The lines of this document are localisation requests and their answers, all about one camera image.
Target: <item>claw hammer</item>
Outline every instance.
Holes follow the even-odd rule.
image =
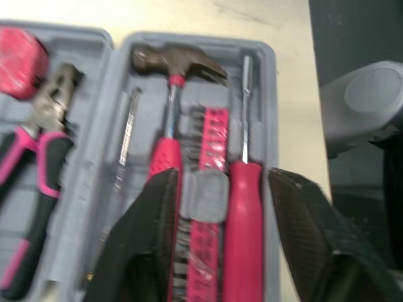
[[[179,141],[175,139],[175,131],[178,125],[179,102],[185,79],[191,73],[195,73],[199,76],[204,75],[219,81],[224,80],[227,77],[227,73],[219,64],[208,58],[205,53],[186,47],[170,47],[161,52],[144,45],[134,47],[132,50],[132,65],[139,73],[160,72],[168,76],[169,94],[165,112],[164,134],[159,139],[152,156],[148,179],[170,168],[178,170],[178,195],[175,215],[175,225],[177,225],[181,196],[182,159],[181,147]],[[173,268],[171,267],[168,302],[172,301],[172,273]]]

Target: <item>black handle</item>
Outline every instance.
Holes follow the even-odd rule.
[[[7,299],[21,299],[30,289],[45,244],[48,222],[59,199],[60,173],[72,145],[64,133],[47,133],[39,141],[37,208],[30,230],[20,242],[0,284],[2,296]]]

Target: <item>screwdriver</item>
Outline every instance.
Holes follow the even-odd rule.
[[[230,166],[230,199],[224,238],[224,302],[258,302],[263,298],[263,212],[261,166],[249,162],[249,109],[253,60],[242,71],[242,158]]]
[[[141,89],[137,87],[132,94],[132,100],[130,102],[130,107],[126,121],[126,128],[123,134],[122,147],[120,149],[118,167],[116,168],[115,182],[113,183],[112,188],[112,195],[107,204],[106,218],[103,224],[102,234],[99,238],[99,247],[96,252],[95,258],[92,261],[91,270],[86,274],[87,281],[92,280],[94,276],[94,269],[96,263],[101,255],[106,239],[108,238],[109,233],[111,232],[115,223],[122,216],[123,211],[125,209],[125,203],[122,196],[122,186],[127,172],[126,164],[127,164],[128,150],[130,146],[130,138],[132,137],[135,112],[139,104],[139,97],[141,93],[142,93]]]

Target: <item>white surface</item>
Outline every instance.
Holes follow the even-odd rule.
[[[308,0],[12,0],[2,5],[0,19],[101,27],[117,45],[144,30],[266,42],[277,56],[280,167],[329,195]],[[53,291],[44,301],[56,302]],[[294,301],[282,260],[281,302]]]

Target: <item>pink hammer handle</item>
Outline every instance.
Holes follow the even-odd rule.
[[[178,169],[179,175],[182,175],[181,145],[172,138],[161,138],[152,156],[147,179],[171,168]]]
[[[154,151],[154,155],[152,157],[150,171],[148,175],[148,179],[152,176],[160,173],[162,171],[176,168],[178,170],[178,190],[176,193],[176,213],[175,213],[175,223],[174,223],[174,238],[176,238],[176,226],[178,224],[178,213],[179,213],[179,204],[181,199],[181,183],[182,183],[182,155],[181,155],[181,145],[179,141],[174,140],[172,138],[161,138],[158,141],[157,148]],[[173,258],[171,263],[174,262],[174,252],[172,252]],[[167,302],[172,301],[172,277],[173,277],[173,267],[171,267],[170,278],[169,278],[169,287],[168,287],[168,296]]]
[[[261,167],[236,162],[230,168],[230,200],[224,242],[224,302],[263,300]]]

